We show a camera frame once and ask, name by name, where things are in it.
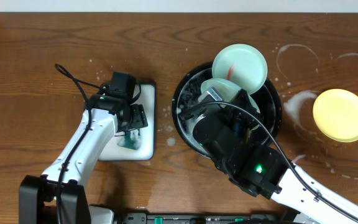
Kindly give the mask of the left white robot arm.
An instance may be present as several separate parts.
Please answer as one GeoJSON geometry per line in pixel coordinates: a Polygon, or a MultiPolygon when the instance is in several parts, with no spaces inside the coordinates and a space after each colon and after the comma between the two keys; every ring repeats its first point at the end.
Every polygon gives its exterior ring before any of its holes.
{"type": "Polygon", "coordinates": [[[81,122],[42,175],[19,188],[19,223],[114,223],[114,211],[90,205],[85,188],[98,161],[145,161],[155,148],[156,89],[114,72],[85,99],[81,122]]]}

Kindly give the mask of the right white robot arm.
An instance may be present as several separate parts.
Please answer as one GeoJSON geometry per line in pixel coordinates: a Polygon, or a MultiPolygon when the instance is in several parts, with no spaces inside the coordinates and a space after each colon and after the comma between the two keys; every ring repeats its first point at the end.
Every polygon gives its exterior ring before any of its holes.
{"type": "Polygon", "coordinates": [[[358,223],[358,205],[329,190],[292,163],[280,146],[277,130],[263,120],[272,114],[281,123],[281,104],[275,90],[249,95],[240,89],[224,101],[213,87],[198,97],[185,118],[199,117],[193,128],[195,141],[207,152],[216,168],[245,193],[261,195],[300,213],[301,222],[358,223]]]}

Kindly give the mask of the green scrubbing sponge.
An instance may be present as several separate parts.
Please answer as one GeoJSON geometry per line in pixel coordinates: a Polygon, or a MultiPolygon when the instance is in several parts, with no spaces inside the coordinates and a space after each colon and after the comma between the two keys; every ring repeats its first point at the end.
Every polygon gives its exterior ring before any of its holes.
{"type": "Polygon", "coordinates": [[[142,137],[138,129],[128,131],[118,142],[118,146],[127,149],[138,150],[142,144],[142,137]]]}

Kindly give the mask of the yellow plate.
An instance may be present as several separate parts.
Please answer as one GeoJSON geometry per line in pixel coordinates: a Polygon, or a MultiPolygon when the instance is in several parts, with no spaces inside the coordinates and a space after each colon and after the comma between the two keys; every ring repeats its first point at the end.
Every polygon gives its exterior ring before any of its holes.
{"type": "Polygon", "coordinates": [[[343,89],[322,92],[313,104],[318,129],[338,142],[358,141],[358,96],[343,89]]]}

